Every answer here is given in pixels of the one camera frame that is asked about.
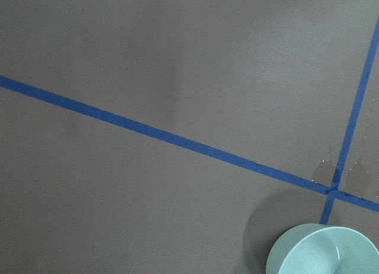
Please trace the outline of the pale green ceramic bowl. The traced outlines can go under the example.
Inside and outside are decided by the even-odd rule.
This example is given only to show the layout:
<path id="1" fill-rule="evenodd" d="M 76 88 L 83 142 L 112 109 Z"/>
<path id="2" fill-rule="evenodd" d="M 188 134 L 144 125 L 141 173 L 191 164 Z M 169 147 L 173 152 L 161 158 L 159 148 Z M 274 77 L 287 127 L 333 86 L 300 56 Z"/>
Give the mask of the pale green ceramic bowl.
<path id="1" fill-rule="evenodd" d="M 378 273 L 378 250 L 347 227 L 301 224 L 271 248 L 266 273 Z"/>

